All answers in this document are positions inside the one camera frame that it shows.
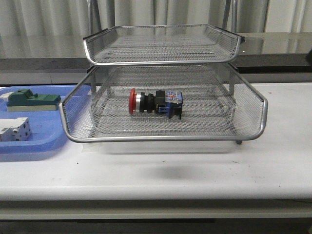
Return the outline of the grey stone counter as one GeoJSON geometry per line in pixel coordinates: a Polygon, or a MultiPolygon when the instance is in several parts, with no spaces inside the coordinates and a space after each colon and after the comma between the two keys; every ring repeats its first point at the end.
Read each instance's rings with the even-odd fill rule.
{"type": "MultiPolygon", "coordinates": [[[[233,65],[251,83],[310,82],[311,33],[245,33],[233,65]]],[[[1,86],[76,84],[89,62],[81,36],[4,36],[1,86]]]]}

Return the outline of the green terminal block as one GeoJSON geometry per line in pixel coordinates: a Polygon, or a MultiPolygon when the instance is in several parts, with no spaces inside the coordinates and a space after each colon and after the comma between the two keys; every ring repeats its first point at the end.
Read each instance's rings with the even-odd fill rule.
{"type": "Polygon", "coordinates": [[[9,112],[55,111],[61,101],[60,95],[33,93],[31,89],[19,89],[7,99],[9,112]]]}

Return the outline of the white circuit breaker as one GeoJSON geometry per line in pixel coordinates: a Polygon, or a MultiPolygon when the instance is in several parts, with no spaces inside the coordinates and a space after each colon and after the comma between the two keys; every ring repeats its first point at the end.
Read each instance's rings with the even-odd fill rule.
{"type": "Polygon", "coordinates": [[[31,135],[29,118],[7,118],[0,120],[0,140],[26,141],[31,135]]]}

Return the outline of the red emergency stop button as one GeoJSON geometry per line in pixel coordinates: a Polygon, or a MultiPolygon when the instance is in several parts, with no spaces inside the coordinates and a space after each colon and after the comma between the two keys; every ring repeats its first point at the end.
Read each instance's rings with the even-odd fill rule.
{"type": "Polygon", "coordinates": [[[157,90],[156,94],[137,93],[135,88],[130,90],[129,114],[157,113],[166,115],[168,118],[178,116],[181,119],[183,110],[183,95],[180,91],[157,90]]]}

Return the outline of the white curtain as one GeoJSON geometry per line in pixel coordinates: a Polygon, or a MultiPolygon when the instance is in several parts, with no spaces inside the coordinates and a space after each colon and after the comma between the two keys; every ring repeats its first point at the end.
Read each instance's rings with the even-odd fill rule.
{"type": "MultiPolygon", "coordinates": [[[[223,0],[100,0],[102,28],[120,25],[210,24],[222,26],[223,0]]],[[[309,0],[240,0],[237,31],[310,32],[309,0]]],[[[3,0],[1,36],[85,36],[85,0],[3,0]]]]}

